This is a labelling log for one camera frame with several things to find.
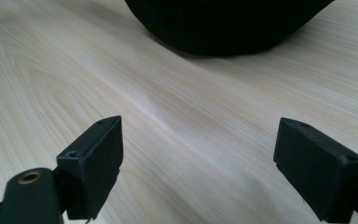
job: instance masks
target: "black plastic piece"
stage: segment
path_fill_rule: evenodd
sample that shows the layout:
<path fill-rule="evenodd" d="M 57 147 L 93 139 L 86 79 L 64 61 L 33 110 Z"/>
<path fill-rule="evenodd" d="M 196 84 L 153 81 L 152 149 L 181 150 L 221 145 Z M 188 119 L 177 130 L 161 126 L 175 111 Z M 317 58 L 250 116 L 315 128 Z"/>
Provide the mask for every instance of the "black plastic piece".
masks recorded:
<path fill-rule="evenodd" d="M 320 220 L 351 220 L 358 204 L 357 153 L 306 123 L 281 119 L 274 160 Z"/>
<path fill-rule="evenodd" d="M 169 46 L 199 55 L 270 49 L 333 0 L 126 0 L 135 17 Z"/>
<path fill-rule="evenodd" d="M 38 168 L 15 175 L 8 183 L 0 224 L 62 224 L 53 173 Z"/>
<path fill-rule="evenodd" d="M 70 219 L 97 217 L 123 162 L 122 138 L 120 116 L 102 119 L 58 155 L 54 172 Z"/>
<path fill-rule="evenodd" d="M 121 117 L 94 123 L 57 157 L 58 167 L 28 170 L 8 183 L 0 224 L 61 224 L 96 218 L 123 162 Z"/>

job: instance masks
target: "small screw hole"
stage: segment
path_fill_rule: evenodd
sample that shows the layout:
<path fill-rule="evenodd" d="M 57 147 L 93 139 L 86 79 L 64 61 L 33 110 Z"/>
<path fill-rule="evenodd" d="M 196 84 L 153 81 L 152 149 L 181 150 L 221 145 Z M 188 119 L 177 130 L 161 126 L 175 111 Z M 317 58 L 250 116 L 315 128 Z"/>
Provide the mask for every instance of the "small screw hole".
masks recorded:
<path fill-rule="evenodd" d="M 28 173 L 28 174 L 20 177 L 18 182 L 21 185 L 32 184 L 35 181 L 37 181 L 38 179 L 40 179 L 40 176 L 41 176 L 41 174 L 39 172 L 31 172 L 31 173 Z"/>
<path fill-rule="evenodd" d="M 66 156 L 74 158 L 74 157 L 77 156 L 77 152 L 75 152 L 75 151 L 70 151 L 70 152 L 66 153 Z"/>

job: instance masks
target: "wooden table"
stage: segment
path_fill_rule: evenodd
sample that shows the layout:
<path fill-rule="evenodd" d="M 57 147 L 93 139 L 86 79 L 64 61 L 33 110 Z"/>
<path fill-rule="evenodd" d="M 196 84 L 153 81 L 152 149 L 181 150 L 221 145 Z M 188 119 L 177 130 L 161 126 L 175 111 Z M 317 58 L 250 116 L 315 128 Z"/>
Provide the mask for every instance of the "wooden table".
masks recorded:
<path fill-rule="evenodd" d="M 267 52 L 205 58 L 165 48 L 122 0 L 0 0 L 0 201 L 115 115 L 125 158 L 94 223 L 319 223 L 272 155 L 281 117 L 358 153 L 358 1 Z"/>

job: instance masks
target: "black mount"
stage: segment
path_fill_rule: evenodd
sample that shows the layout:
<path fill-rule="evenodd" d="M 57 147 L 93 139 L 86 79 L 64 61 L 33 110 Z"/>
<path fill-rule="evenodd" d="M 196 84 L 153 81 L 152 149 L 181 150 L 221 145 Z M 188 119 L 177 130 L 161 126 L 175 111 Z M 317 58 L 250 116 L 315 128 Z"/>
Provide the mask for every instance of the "black mount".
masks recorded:
<path fill-rule="evenodd" d="M 274 160 L 320 220 L 358 213 L 358 154 L 306 123 L 281 119 Z"/>
<path fill-rule="evenodd" d="M 54 171 L 36 168 L 7 182 L 0 224 L 62 224 L 96 218 L 123 162 L 121 117 L 94 123 L 57 156 Z"/>

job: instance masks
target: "black fabric object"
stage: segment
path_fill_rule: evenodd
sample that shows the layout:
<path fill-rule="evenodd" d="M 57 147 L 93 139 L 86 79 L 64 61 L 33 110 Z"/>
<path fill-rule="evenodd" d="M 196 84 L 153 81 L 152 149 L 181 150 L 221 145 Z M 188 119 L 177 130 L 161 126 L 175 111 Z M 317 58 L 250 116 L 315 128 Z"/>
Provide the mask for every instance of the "black fabric object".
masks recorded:
<path fill-rule="evenodd" d="M 334 0 L 126 0 L 145 28 L 167 45 L 197 55 L 270 49 Z"/>

